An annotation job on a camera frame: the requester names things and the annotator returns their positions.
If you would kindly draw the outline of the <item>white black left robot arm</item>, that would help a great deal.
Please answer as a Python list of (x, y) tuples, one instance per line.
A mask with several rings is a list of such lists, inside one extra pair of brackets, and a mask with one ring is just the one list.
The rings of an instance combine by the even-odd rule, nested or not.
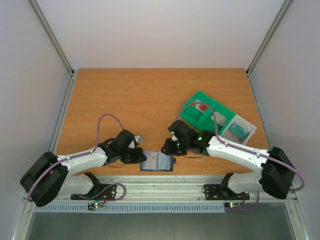
[(91, 168), (139, 164), (142, 171), (173, 170), (175, 159), (160, 151), (139, 147), (141, 137), (122, 130), (115, 138), (98, 143), (93, 148), (69, 155), (55, 155), (48, 151), (30, 167), (20, 179), (27, 193), (27, 201), (43, 207), (57, 197), (70, 196), (73, 200), (102, 199), (116, 201), (112, 184), (102, 184), (89, 172)]

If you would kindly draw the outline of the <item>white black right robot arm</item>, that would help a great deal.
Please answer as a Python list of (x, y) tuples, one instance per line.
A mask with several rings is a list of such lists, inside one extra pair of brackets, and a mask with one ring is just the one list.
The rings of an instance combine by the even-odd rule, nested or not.
[(188, 152), (221, 158), (250, 169), (249, 173), (227, 173), (219, 185), (224, 200), (244, 192), (265, 192), (284, 200), (291, 189), (295, 168), (278, 147), (257, 149), (232, 142), (212, 131), (196, 131), (184, 121), (176, 120), (168, 130), (161, 152), (171, 156), (184, 156)]

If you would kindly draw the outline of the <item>pale card with pink print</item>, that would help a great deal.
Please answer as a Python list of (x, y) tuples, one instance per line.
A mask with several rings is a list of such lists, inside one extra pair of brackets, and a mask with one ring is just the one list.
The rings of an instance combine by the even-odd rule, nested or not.
[(157, 151), (144, 151), (146, 161), (144, 162), (144, 168), (147, 170), (155, 170), (158, 163), (158, 152)]

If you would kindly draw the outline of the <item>dark blue card holder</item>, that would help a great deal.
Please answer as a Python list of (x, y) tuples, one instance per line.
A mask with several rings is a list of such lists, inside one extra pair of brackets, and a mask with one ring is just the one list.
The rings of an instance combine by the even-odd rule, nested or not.
[(160, 151), (157, 156), (157, 167), (155, 170), (145, 169), (145, 161), (140, 164), (140, 171), (148, 171), (148, 172), (172, 172), (174, 168), (174, 164), (176, 163), (176, 159), (171, 155), (166, 155)]

